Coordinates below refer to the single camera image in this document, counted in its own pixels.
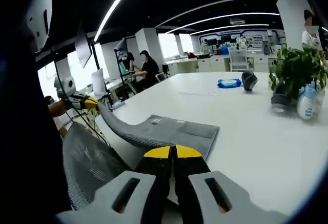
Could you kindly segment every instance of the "white desk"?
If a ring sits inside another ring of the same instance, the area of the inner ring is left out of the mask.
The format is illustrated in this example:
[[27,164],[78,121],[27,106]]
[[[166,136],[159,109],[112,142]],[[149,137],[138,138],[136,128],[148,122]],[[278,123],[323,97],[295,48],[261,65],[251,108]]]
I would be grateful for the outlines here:
[[[255,73],[251,94],[242,87],[218,89],[220,78],[238,72],[177,74],[133,96],[114,114],[138,124],[151,114],[220,126],[207,163],[245,188],[265,210],[291,215],[314,190],[328,153],[328,98],[318,120],[285,117],[271,109],[268,74]],[[142,152],[120,139],[101,117],[97,125],[117,153],[136,166]]]
[[[269,72],[269,65],[277,59],[276,54],[264,55],[248,51],[247,59],[253,66],[255,72]],[[210,58],[181,58],[173,59],[165,64],[169,66],[170,75],[178,73],[195,73],[195,72],[229,72],[230,67],[229,55],[213,55]]]

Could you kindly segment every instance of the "plastic bottle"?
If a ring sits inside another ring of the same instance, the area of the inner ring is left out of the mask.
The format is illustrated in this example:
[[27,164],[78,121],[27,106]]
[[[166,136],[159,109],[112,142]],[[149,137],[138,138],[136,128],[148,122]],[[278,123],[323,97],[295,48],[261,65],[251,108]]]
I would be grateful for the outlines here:
[[309,120],[313,117],[316,108],[315,97],[316,90],[307,85],[305,91],[299,96],[297,103],[297,113],[302,119]]

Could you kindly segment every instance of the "black ceiling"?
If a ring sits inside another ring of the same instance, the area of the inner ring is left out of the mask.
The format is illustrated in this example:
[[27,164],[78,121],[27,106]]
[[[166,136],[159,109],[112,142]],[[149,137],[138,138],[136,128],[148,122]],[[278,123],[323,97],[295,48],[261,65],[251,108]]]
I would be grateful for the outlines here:
[[[53,17],[50,38],[47,45],[58,44],[76,35],[80,20],[83,19],[88,32],[96,31],[114,0],[53,0]],[[105,29],[107,40],[117,40],[135,34],[142,27],[155,27],[164,21],[193,8],[221,0],[123,0]],[[202,19],[243,12],[278,13],[277,0],[238,0],[208,6],[163,24],[180,27]],[[241,16],[247,24],[270,24],[282,28],[279,16],[247,15]],[[217,19],[190,26],[195,30],[205,30],[229,26],[229,19]]]

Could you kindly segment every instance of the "green leaves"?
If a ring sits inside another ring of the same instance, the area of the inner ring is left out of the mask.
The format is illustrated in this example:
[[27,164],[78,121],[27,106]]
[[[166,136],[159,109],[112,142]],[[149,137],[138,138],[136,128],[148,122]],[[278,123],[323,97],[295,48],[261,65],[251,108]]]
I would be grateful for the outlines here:
[[277,57],[276,77],[271,71],[269,74],[273,90],[276,87],[276,78],[282,84],[286,96],[294,99],[298,99],[299,89],[313,80],[319,80],[321,89],[326,86],[328,74],[321,65],[316,49],[305,48],[301,51],[284,48],[277,52]]

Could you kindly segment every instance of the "wet wipes pack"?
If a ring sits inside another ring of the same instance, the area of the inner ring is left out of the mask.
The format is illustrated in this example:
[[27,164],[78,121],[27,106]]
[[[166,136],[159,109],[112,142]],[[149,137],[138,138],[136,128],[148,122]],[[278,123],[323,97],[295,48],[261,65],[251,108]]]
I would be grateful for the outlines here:
[[219,88],[235,88],[240,87],[241,80],[240,79],[219,79],[217,81],[217,86]]

